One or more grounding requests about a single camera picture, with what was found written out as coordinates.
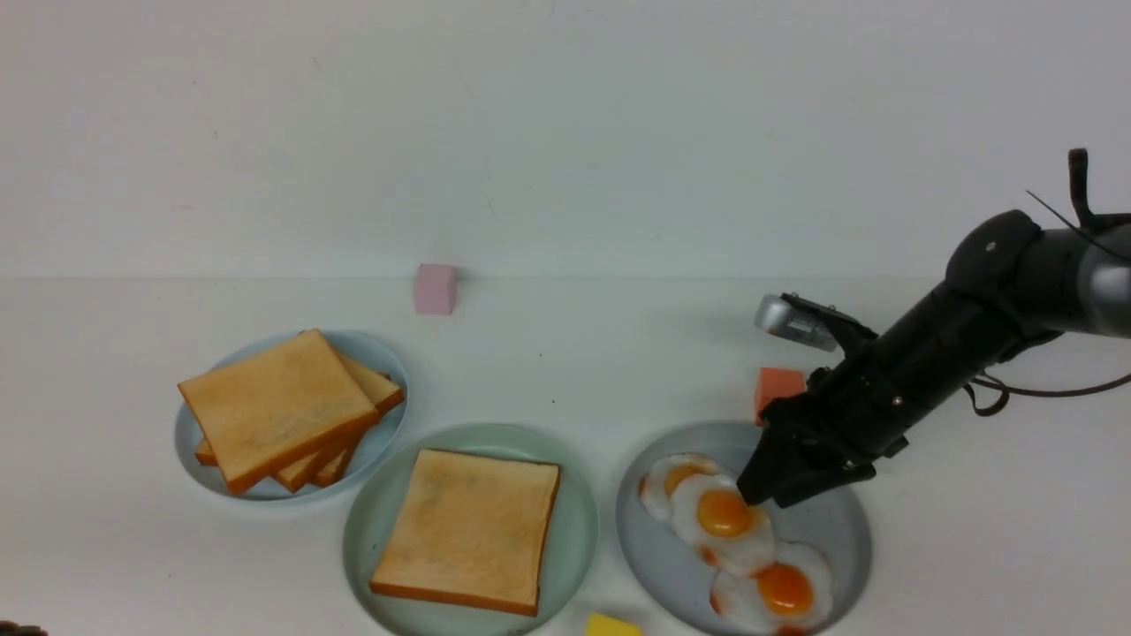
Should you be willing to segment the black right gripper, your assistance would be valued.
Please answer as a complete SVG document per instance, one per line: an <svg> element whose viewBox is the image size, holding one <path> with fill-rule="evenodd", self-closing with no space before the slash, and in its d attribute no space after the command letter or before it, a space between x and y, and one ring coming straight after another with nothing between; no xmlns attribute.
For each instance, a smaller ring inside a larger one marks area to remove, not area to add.
<svg viewBox="0 0 1131 636"><path fill-rule="evenodd" d="M905 366L910 343L877 341L824 367L808 390L775 399L736 484L746 504L788 508L877 478L877 459L909 445Z"/></svg>

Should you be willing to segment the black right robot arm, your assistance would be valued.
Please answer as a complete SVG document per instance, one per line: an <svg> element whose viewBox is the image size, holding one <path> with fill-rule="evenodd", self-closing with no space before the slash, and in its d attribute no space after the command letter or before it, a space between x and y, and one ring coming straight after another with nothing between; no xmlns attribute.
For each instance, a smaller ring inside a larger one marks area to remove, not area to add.
<svg viewBox="0 0 1131 636"><path fill-rule="evenodd" d="M946 278L888 330L794 293L771 295L788 319L817 323L844 352L796 396L772 399L739 489L782 508L872 479L907 431L988 367L1064 333L1128 337L1128 216L1044 230L998 214L958 246Z"/></svg>

